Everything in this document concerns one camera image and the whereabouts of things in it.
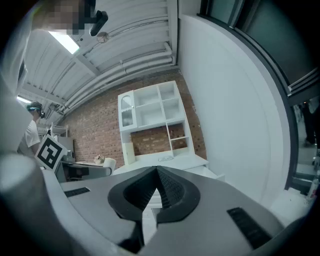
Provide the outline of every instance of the glass door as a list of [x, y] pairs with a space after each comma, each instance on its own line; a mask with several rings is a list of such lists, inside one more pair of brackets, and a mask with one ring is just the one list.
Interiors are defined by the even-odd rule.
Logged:
[[118, 96], [118, 111], [120, 131], [125, 131], [137, 127], [133, 90]]

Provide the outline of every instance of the white wall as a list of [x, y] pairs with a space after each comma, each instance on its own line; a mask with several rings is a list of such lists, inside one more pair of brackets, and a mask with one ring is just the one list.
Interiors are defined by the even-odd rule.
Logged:
[[290, 134], [279, 91], [235, 36], [196, 16], [180, 16], [179, 66], [192, 95], [209, 168], [270, 207], [284, 189]]
[[197, 15], [200, 12], [201, 0], [178, 0], [178, 16]]

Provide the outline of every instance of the person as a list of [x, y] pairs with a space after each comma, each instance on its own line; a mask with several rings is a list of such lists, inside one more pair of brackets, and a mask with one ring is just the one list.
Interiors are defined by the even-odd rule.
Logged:
[[40, 145], [37, 121], [39, 118], [44, 117], [44, 113], [42, 113], [42, 105], [37, 101], [33, 101], [28, 104], [26, 109], [33, 116], [33, 118], [26, 129], [24, 136], [22, 137], [17, 152], [26, 157], [35, 157]]
[[306, 138], [304, 140], [304, 147], [311, 147], [316, 143], [315, 130], [313, 126], [313, 114], [310, 112], [309, 102], [304, 102], [302, 105], [302, 114], [304, 119], [304, 127]]
[[96, 0], [42, 0], [11, 34], [0, 56], [0, 108], [10, 109], [1, 113], [0, 152], [17, 152], [32, 119], [17, 101], [27, 75], [25, 55], [31, 31], [77, 31], [90, 20], [95, 6]]
[[8, 87], [17, 96], [27, 75], [25, 54], [30, 34], [33, 30], [76, 31], [83, 27], [94, 10], [95, 0], [43, 0], [30, 10], [17, 26], [6, 44], [0, 58], [0, 83]]

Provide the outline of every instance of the white cabinet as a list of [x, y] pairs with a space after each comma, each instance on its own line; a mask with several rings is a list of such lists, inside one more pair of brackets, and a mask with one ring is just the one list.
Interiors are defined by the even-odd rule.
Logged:
[[134, 144], [132, 142], [123, 143], [122, 150], [125, 165], [130, 165], [136, 161]]
[[[118, 96], [119, 129], [126, 165], [134, 162], [130, 133], [166, 126], [173, 157], [194, 154], [194, 145], [184, 105], [175, 81], [159, 83]], [[175, 125], [182, 125], [184, 134], [172, 137]]]
[[120, 131], [137, 127], [134, 91], [128, 91], [118, 96], [118, 113]]

